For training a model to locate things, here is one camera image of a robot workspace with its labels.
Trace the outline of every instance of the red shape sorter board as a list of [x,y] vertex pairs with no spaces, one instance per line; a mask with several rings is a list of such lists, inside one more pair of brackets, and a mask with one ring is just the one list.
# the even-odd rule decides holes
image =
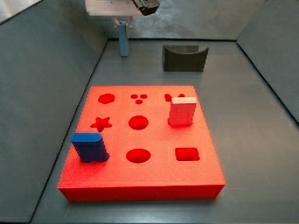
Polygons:
[[[169,125],[170,96],[198,99],[190,127]],[[111,124],[99,130],[98,117]],[[110,159],[82,163],[70,147],[59,183],[69,201],[218,197],[226,179],[193,86],[93,87],[77,132],[98,131]]]

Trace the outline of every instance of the circular hole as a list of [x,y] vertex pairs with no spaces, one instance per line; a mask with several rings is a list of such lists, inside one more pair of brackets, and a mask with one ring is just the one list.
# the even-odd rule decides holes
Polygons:
[[131,94],[131,98],[137,99],[138,98],[138,94]]
[[149,120],[145,116],[137,115],[130,119],[129,125],[134,130],[143,130],[149,125]]
[[147,98],[147,94],[142,94],[141,97],[142,97],[142,99],[146,99]]
[[143,103],[142,100],[137,100],[137,101],[135,101],[135,104],[142,104],[142,103]]
[[146,162],[151,157],[151,153],[145,149],[134,149],[126,154],[126,158],[130,162],[141,164]]

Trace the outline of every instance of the red rectangular block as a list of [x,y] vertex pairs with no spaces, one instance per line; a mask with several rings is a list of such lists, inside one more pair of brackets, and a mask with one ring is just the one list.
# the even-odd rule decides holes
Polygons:
[[[193,125],[169,124],[170,96],[197,98]],[[226,185],[191,86],[93,87],[77,132],[101,132],[110,159],[83,164],[74,146],[61,175],[69,201],[214,199]]]

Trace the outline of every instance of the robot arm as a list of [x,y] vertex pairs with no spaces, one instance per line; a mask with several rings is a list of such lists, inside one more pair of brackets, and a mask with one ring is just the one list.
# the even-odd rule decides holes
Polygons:
[[141,10],[145,16],[157,12],[161,6],[161,0],[133,0],[135,7]]

